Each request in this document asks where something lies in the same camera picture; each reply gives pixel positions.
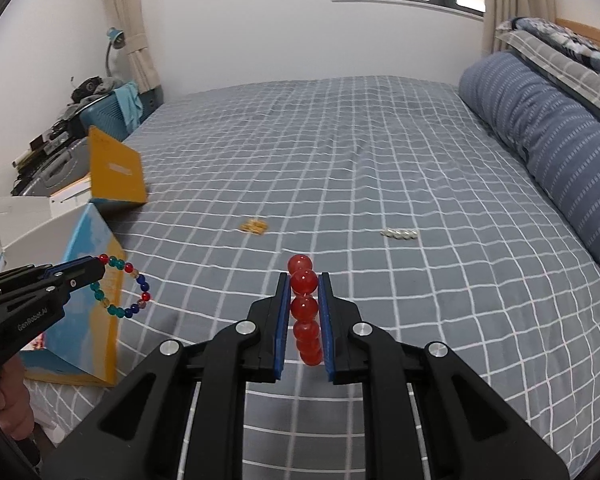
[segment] triangular cutout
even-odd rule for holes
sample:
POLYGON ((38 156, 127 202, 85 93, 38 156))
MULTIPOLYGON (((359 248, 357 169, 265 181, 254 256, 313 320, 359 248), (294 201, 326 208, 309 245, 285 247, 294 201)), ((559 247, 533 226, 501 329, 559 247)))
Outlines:
POLYGON ((507 430, 506 421, 461 376, 452 377, 473 438, 480 442, 507 430))
POLYGON ((136 436, 154 382, 155 374, 142 377, 138 384, 102 419, 100 429, 123 440, 132 440, 136 436))

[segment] suitcase handle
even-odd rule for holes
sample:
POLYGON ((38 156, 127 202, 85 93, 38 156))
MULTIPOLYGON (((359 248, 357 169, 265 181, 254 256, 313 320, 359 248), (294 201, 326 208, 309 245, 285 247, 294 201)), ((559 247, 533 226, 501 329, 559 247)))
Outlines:
POLYGON ((72 159, 69 151, 61 153, 40 173, 40 180, 46 187, 56 186, 73 169, 75 161, 74 164, 70 164, 72 159))

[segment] gray plaid bed sheet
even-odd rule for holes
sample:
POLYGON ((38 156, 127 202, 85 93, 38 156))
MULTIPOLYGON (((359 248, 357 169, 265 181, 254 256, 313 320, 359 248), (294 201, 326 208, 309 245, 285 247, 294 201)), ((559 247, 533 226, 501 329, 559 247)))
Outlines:
MULTIPOLYGON (((120 323, 120 376, 165 338, 199 342, 243 319, 305 253, 365 320, 451 345, 574 476, 600 449, 600 268, 452 86, 359 77, 209 91, 164 105, 127 143, 150 195, 113 229, 154 301, 120 323), (238 230, 256 216, 266 234, 238 230), (387 227, 420 237, 382 237, 387 227)), ((282 380, 248 386, 245 479, 362 480, 360 387, 329 385, 288 342, 282 380)), ((66 430, 103 395, 31 388, 66 430)))

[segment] gray plaid blanket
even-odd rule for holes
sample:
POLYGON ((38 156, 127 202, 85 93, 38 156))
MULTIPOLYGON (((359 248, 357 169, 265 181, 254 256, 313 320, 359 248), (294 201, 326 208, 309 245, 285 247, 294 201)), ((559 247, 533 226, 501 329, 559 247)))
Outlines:
MULTIPOLYGON (((572 474, 600 448, 600 268, 453 87, 360 77, 204 92, 127 143, 149 202, 112 227, 155 301, 121 322, 121 376, 165 338, 199 342, 244 318, 301 252, 364 319, 451 345, 572 474), (266 234, 238 230, 256 216, 266 234)), ((289 341, 282 380, 248 386, 244 477, 362 480, 361 389, 330 386, 289 341)), ((103 394, 31 388, 66 430, 103 394)))

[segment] bracelet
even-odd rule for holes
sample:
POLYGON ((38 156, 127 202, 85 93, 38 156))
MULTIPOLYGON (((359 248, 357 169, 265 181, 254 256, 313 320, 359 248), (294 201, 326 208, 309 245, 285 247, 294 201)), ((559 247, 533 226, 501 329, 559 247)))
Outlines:
POLYGON ((131 305, 131 307, 129 308, 120 308, 119 306, 115 306, 114 304, 112 304, 104 295, 104 291, 101 290, 99 282, 93 282, 89 286, 90 289, 93 291, 93 295, 96 298, 96 300, 98 300, 102 304, 102 306, 107 309, 107 312, 109 314, 121 318, 132 318, 134 314, 137 314, 138 312, 140 312, 141 309, 145 308, 147 302, 151 299, 151 295, 149 294, 149 284, 146 282, 144 274, 140 274, 140 272, 134 268, 131 262, 119 260, 115 256, 101 254, 100 256, 98 256, 98 259, 105 265, 109 264, 109 267, 115 267, 118 270, 124 270, 127 274, 131 274, 131 276, 136 280, 136 283, 140 285, 140 289, 142 290, 140 300, 138 300, 137 303, 131 305))

